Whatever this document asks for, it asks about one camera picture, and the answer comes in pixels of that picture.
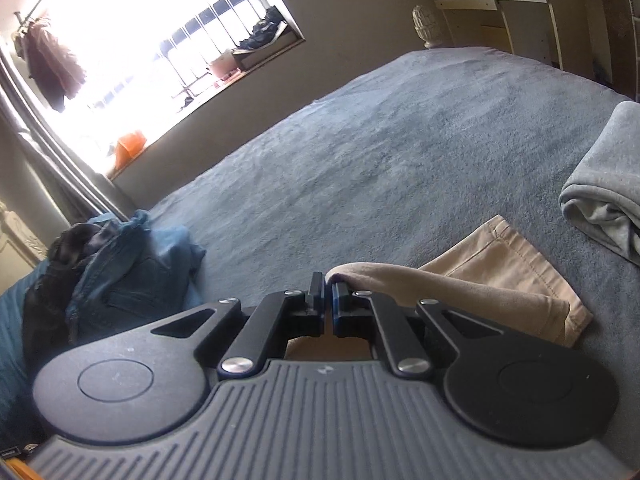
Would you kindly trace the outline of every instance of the grey cloth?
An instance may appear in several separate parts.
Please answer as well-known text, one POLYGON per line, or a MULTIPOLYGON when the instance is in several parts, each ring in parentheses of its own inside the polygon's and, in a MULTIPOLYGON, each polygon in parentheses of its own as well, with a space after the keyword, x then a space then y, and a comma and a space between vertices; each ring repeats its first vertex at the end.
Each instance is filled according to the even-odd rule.
POLYGON ((495 214, 508 218, 593 313, 577 347, 621 393, 604 442, 638 467, 640 269, 558 207, 625 99, 487 48, 413 52, 289 116, 151 215, 207 248, 205 299, 245 305, 340 264, 419 267, 495 214))
POLYGON ((560 205, 570 224, 640 266, 640 104, 616 106, 560 205))

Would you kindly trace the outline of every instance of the curtain rod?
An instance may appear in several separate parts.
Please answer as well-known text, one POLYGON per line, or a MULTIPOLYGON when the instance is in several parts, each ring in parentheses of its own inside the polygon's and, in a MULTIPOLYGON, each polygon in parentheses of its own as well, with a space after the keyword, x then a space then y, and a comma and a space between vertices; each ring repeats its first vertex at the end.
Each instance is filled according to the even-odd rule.
POLYGON ((19 10, 16 10, 14 12, 15 17, 18 19, 18 22, 20 23, 17 30, 18 33, 20 33, 24 25, 26 25, 26 23, 33 17, 33 15, 35 14, 36 10, 38 10, 38 7, 42 3, 42 1, 43 0, 38 0, 36 4, 33 6, 33 9, 29 11, 29 13, 25 16, 24 19, 22 18, 22 13, 19 10))

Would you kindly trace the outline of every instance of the beige pants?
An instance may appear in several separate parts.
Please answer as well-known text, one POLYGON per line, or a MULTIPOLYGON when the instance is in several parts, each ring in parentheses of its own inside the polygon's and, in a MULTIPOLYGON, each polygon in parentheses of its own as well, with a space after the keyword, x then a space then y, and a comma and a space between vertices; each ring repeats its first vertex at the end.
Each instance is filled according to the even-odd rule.
MULTIPOLYGON (((327 280, 390 295, 402 306, 435 298, 510 328, 572 346, 591 313, 564 278, 501 216, 420 267, 354 263, 335 267, 327 280)), ((330 334, 289 343, 287 359, 370 358, 369 345, 330 334)))

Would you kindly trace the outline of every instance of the white desk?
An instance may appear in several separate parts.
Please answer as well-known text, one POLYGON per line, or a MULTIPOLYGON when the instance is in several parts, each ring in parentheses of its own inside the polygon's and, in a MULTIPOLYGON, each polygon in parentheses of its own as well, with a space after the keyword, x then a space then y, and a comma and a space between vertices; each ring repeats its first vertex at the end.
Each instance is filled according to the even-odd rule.
POLYGON ((494 46, 593 79, 610 77, 601 0, 436 0, 455 46, 494 46))

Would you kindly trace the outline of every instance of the hanging clothes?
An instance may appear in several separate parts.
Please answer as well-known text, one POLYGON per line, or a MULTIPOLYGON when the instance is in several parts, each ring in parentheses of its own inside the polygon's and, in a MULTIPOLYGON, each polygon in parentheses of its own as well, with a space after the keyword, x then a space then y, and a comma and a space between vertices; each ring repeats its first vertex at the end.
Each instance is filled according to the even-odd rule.
POLYGON ((43 16, 29 24, 23 37, 15 40, 16 52, 29 68, 30 77, 58 112, 65 110, 65 97, 73 99, 86 82, 78 58, 53 32, 51 20, 43 16))
POLYGON ((60 43, 47 15, 37 19, 30 29, 38 50, 58 76, 65 96, 73 99, 86 82, 86 72, 79 65, 78 58, 69 47, 60 43))
POLYGON ((38 49, 38 39, 33 30, 33 23, 29 25, 22 38, 22 52, 29 69, 29 77, 35 81, 47 103, 57 112, 65 111, 65 89, 38 49))

